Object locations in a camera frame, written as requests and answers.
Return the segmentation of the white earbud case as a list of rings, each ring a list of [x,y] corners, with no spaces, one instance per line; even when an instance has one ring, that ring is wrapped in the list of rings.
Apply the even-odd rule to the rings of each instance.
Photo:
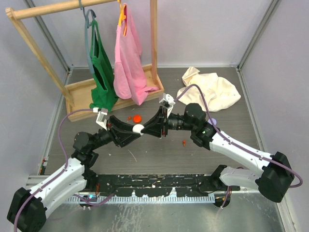
[[[143,135],[143,133],[141,132],[144,129],[144,126],[142,124],[136,124],[133,126],[132,131],[134,133],[138,133],[140,135]]]

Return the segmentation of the lilac earbud case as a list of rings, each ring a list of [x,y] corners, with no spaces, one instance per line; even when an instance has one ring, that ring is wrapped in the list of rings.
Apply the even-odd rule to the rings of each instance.
[[[216,125],[217,124],[217,121],[215,118],[212,118],[212,119],[208,119],[208,122],[211,124],[211,125]]]

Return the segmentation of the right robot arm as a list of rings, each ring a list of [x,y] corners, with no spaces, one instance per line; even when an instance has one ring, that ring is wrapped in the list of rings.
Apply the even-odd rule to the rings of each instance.
[[[216,190],[227,186],[246,187],[280,203],[295,178],[283,153],[270,154],[234,140],[209,123],[206,113],[197,103],[187,105],[182,116],[169,114],[167,108],[160,106],[156,115],[144,124],[141,133],[161,137],[166,136],[169,130],[190,131],[190,138],[197,146],[223,154],[243,166],[236,169],[220,165],[211,179]]]

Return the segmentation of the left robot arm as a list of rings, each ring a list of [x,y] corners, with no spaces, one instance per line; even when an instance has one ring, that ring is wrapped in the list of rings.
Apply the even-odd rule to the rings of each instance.
[[[14,196],[7,219],[14,231],[38,232],[48,217],[68,197],[82,191],[92,191],[97,185],[97,175],[91,170],[98,158],[95,149],[110,142],[126,146],[142,135],[142,124],[130,125],[111,116],[97,117],[103,127],[95,134],[79,132],[74,138],[72,156],[48,178],[30,189],[20,188]]]

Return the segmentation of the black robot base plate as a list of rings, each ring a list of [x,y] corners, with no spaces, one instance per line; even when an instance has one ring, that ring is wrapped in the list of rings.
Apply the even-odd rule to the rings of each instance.
[[[228,187],[218,178],[219,166],[211,175],[206,174],[99,174],[83,189],[78,197],[87,206],[103,205],[112,197],[208,196],[213,193],[217,207],[226,207],[231,193],[238,187]]]

